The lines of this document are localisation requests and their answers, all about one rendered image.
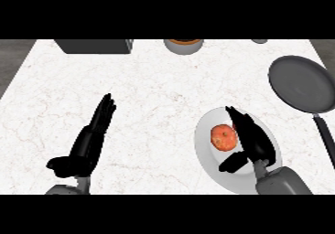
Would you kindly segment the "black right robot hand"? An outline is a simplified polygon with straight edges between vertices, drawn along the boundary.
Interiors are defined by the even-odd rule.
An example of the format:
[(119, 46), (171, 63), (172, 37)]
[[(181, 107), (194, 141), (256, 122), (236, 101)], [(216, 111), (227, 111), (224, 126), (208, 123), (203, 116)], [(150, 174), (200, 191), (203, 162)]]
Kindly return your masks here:
[(265, 166), (275, 163), (275, 149), (262, 127), (253, 122), (247, 114), (242, 114), (233, 107), (225, 111), (231, 117), (242, 151), (230, 154), (218, 166), (219, 172), (234, 173), (247, 162), (261, 160)]

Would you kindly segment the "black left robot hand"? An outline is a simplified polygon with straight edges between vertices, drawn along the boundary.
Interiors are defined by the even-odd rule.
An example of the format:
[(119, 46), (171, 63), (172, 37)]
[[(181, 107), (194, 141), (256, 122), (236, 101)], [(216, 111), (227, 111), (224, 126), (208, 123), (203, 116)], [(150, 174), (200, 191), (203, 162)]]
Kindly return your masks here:
[(53, 158), (45, 167), (60, 178), (70, 176), (88, 177), (95, 168), (101, 149), (103, 137), (112, 120), (116, 105), (110, 94), (104, 94), (88, 125), (82, 128), (67, 156)]

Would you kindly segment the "orange squash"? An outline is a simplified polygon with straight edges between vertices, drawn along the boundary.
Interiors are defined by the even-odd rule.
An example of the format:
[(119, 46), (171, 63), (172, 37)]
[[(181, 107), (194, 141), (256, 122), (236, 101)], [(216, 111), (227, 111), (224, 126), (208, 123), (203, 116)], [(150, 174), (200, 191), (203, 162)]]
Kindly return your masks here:
[(211, 130), (211, 144), (218, 151), (228, 152), (237, 145), (237, 136), (227, 124), (216, 125)]

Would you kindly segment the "white plate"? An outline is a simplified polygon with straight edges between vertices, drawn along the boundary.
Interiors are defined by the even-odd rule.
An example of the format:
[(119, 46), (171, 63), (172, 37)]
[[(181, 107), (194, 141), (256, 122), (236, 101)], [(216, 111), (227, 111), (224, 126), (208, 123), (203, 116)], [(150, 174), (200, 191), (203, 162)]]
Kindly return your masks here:
[(240, 142), (236, 143), (236, 147), (227, 152), (215, 149), (211, 143), (211, 130), (219, 124), (233, 125), (231, 117), (224, 107), (211, 109), (199, 119), (194, 130), (194, 150), (199, 163), (208, 176), (227, 190), (236, 194), (253, 195), (256, 193), (256, 178), (252, 163), (247, 162), (233, 174), (218, 171), (218, 165), (231, 153), (243, 150)]

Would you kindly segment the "grey frying pan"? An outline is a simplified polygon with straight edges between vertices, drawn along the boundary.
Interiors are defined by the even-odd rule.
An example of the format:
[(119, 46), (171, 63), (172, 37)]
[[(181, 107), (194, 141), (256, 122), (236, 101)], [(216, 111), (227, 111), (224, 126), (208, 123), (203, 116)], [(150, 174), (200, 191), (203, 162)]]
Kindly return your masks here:
[(278, 57), (268, 67), (268, 84), (280, 100), (312, 115), (335, 171), (335, 142), (320, 113), (335, 109), (335, 80), (327, 70), (308, 58)]

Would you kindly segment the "dark grey box appliance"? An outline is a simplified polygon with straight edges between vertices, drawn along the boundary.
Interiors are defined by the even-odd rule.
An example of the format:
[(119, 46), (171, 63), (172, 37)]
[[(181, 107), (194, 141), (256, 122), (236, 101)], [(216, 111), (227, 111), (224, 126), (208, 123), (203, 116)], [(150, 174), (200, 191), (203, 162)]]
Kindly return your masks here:
[(129, 54), (131, 39), (55, 39), (66, 54)]

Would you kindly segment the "grey pot with orange content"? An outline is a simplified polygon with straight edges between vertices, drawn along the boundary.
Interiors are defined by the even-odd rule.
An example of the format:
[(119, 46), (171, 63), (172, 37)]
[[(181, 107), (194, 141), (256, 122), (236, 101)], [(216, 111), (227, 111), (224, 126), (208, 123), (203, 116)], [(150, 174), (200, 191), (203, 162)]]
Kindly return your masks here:
[(177, 55), (191, 55), (196, 53), (202, 47), (202, 39), (194, 39), (188, 41), (181, 41), (175, 39), (165, 39), (163, 43), (166, 49)]

